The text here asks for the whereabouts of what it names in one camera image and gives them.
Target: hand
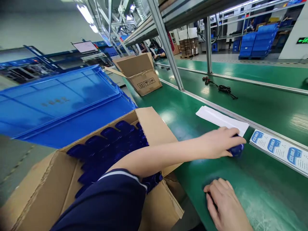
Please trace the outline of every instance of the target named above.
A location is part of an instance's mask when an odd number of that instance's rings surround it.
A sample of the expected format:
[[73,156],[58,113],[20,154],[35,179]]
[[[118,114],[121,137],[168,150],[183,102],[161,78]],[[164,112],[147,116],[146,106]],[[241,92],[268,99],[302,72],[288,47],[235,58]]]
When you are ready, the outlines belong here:
[[193,139],[194,149],[198,149],[198,158],[217,159],[223,156],[232,156],[227,150],[239,144],[245,144],[246,140],[240,136],[233,137],[240,133],[237,128],[220,127],[204,135]]
[[[208,210],[218,231],[253,231],[229,181],[221,178],[204,187]],[[217,205],[216,210],[211,196]]]

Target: white paper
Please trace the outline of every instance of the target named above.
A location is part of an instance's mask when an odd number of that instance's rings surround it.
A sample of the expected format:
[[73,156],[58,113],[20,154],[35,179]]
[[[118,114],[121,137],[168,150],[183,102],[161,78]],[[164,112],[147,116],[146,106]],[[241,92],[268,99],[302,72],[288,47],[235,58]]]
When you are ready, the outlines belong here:
[[197,112],[196,115],[210,121],[213,124],[218,125],[219,127],[227,127],[227,128],[238,128],[240,130],[239,136],[243,137],[245,132],[247,131],[249,124],[238,121],[236,119],[230,118],[214,109],[202,106]]
[[255,130],[250,143],[307,176],[308,152],[285,140]]

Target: ceiling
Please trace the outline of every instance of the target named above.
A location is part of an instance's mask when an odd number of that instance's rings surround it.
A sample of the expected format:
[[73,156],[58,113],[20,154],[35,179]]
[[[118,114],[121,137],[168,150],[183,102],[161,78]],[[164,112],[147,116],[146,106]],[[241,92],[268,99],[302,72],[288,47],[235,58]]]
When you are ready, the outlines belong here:
[[75,11],[73,0],[4,0],[0,12],[6,13],[41,13],[55,11]]

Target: pallet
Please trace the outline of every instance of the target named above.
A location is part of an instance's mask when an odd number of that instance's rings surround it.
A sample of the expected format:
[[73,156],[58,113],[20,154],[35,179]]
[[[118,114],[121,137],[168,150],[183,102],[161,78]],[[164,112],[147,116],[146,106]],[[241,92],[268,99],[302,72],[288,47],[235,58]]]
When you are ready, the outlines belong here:
[[238,59],[264,60],[266,56],[239,56]]
[[195,54],[195,55],[190,55],[190,56],[180,56],[180,58],[190,58],[190,57],[194,57],[197,56],[199,53]]

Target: paper sheet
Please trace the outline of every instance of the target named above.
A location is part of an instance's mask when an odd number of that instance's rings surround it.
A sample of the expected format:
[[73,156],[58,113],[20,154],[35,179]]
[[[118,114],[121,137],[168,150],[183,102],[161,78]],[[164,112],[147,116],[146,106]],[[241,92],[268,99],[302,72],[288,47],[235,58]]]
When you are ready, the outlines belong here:
[[196,112],[196,115],[201,117],[202,119],[205,119],[213,124],[218,125],[219,127],[238,128],[240,130],[240,133],[238,135],[241,137],[244,136],[246,130],[249,127],[248,123],[244,123],[236,119],[230,118],[207,106],[202,106]]

